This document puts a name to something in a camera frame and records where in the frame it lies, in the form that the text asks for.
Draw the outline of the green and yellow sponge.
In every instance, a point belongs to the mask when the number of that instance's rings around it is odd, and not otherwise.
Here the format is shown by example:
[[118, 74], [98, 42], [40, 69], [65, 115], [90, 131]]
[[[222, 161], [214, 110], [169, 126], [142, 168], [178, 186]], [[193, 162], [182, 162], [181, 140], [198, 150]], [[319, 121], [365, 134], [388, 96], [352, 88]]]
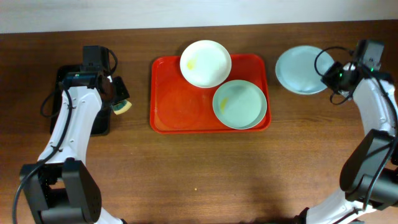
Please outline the green and yellow sponge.
[[116, 115], [120, 115], [128, 111], [132, 106], [132, 103], [130, 103], [128, 100], [122, 100], [120, 103], [116, 104], [113, 106], [113, 112]]

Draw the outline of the light blue plate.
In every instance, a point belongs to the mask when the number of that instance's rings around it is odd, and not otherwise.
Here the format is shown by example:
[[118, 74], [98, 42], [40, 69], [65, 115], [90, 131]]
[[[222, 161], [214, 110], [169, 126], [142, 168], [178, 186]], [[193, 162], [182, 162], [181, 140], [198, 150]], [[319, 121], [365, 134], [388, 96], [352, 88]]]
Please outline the light blue plate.
[[223, 125], [237, 130], [255, 127], [266, 117], [269, 109], [263, 91], [246, 80], [222, 84], [215, 91], [212, 106]]
[[275, 74], [288, 91], [299, 95], [317, 94], [327, 88], [315, 70], [315, 59], [322, 50], [301, 45], [285, 51], [277, 60]]

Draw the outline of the white plate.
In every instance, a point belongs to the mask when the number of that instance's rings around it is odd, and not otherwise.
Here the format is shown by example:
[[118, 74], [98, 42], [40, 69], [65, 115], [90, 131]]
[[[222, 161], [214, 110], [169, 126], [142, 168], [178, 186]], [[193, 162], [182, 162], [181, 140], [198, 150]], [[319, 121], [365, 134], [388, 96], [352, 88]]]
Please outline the white plate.
[[213, 88], [223, 83], [232, 69], [227, 49], [212, 40], [199, 40], [190, 44], [180, 57], [180, 71], [191, 85]]

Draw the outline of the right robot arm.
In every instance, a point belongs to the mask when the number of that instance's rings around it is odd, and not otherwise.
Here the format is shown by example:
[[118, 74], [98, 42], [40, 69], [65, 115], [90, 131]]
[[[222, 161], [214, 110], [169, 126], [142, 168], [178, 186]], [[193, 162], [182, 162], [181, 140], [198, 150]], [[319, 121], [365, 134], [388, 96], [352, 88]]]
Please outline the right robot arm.
[[345, 65], [335, 62], [321, 81], [353, 100], [365, 137], [345, 162], [340, 187], [326, 200], [305, 208], [293, 223], [358, 223], [364, 214], [397, 206], [397, 103], [392, 76], [380, 70], [384, 44], [360, 40]]

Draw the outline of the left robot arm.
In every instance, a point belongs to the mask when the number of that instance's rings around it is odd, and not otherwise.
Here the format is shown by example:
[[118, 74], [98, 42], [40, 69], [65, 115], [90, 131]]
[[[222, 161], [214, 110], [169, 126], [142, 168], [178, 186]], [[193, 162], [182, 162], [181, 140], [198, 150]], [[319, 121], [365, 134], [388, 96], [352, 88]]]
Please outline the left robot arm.
[[86, 151], [95, 119], [102, 112], [125, 113], [132, 104], [114, 52], [100, 45], [83, 48], [83, 62], [68, 71], [54, 95], [61, 96], [57, 120], [44, 151], [24, 164], [11, 217], [17, 223], [24, 195], [36, 223], [124, 223], [102, 206], [101, 191], [86, 168]]

